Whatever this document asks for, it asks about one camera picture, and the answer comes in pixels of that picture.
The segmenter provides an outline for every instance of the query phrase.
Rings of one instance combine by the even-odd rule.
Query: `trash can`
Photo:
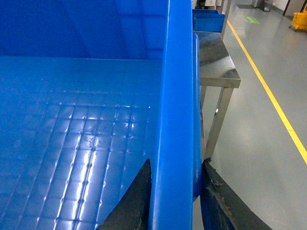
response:
[[[260,4],[261,4],[261,0],[253,0],[251,2],[251,6],[254,7],[254,8],[259,8]]]

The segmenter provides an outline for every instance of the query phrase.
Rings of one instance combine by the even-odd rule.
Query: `blue plastic bin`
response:
[[[216,10],[193,10],[193,30],[222,32],[225,15]]]
[[[0,5],[0,229],[94,230],[147,158],[149,229],[191,229],[201,187],[191,3]]]

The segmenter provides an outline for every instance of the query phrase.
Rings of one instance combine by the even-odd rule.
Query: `epoxy floor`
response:
[[[233,1],[229,21],[307,147],[307,35],[290,30],[291,21],[276,11],[236,6],[250,3]],[[244,16],[259,24],[248,23]],[[273,230],[305,230],[307,165],[229,26],[224,43],[242,82],[234,90],[211,164]],[[213,117],[218,93],[207,88],[207,118]],[[205,119],[206,134],[210,124]],[[198,205],[194,229],[202,227]]]

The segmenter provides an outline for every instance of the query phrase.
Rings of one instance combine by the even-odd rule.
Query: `bin wall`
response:
[[[0,56],[162,59],[166,0],[0,0]]]

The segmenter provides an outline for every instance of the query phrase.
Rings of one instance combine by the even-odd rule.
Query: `metal table leg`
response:
[[[226,25],[227,25],[227,20],[228,20],[228,15],[229,15],[229,10],[230,10],[230,5],[231,5],[231,0],[227,1],[227,5],[226,5],[226,11],[225,11],[225,21],[223,24],[223,29],[221,32],[221,38],[224,38],[224,34],[225,34],[225,29],[226,29]]]
[[[219,137],[222,124],[225,118],[225,114],[230,102],[234,88],[224,88],[222,87],[219,100],[217,103],[216,111],[214,114],[213,122],[209,132],[206,148],[205,148],[205,158],[211,158],[213,151]]]
[[[205,101],[207,86],[201,85],[201,109],[204,107],[203,103]]]

